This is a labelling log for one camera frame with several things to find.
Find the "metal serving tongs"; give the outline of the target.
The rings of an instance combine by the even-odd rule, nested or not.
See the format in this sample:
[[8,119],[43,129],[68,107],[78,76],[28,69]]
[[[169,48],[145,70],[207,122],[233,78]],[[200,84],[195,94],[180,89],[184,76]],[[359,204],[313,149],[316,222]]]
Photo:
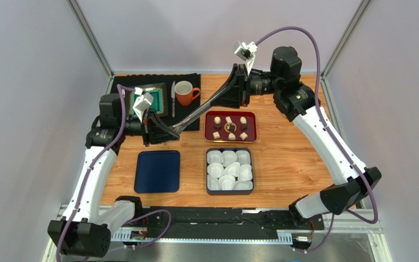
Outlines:
[[195,109],[191,114],[185,117],[182,121],[178,122],[177,124],[170,127],[170,129],[175,134],[181,134],[191,123],[195,122],[199,117],[205,114],[212,108],[211,103],[215,100],[215,98],[210,98],[208,101],[200,105],[197,109]]

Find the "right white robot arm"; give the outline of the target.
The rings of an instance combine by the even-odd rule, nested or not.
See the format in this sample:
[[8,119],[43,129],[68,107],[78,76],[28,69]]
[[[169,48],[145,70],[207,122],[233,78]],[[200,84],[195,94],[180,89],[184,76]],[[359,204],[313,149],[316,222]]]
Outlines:
[[340,215],[364,198],[369,198],[376,209],[373,188],[381,172],[368,167],[350,150],[327,118],[317,92],[301,82],[302,61],[297,51],[292,47],[276,48],[270,69],[264,72],[253,68],[256,49],[244,45],[236,48],[235,54],[243,64],[234,65],[210,104],[238,109],[247,106],[252,96],[272,94],[276,108],[313,145],[333,183],[293,202],[289,206],[293,218],[301,222],[323,213]]

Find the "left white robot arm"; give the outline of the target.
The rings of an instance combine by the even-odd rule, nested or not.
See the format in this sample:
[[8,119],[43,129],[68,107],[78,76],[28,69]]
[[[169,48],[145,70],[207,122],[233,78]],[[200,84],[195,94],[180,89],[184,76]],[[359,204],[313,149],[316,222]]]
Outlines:
[[151,107],[148,92],[133,104],[135,118],[129,118],[125,95],[121,92],[102,96],[100,114],[86,136],[83,166],[74,194],[62,218],[51,220],[48,235],[56,245],[56,261],[65,256],[102,258],[109,251],[111,238],[121,227],[140,222],[159,213],[171,218],[166,209],[143,213],[140,198],[120,196],[104,213],[99,212],[107,177],[126,136],[141,136],[146,146],[178,140]]

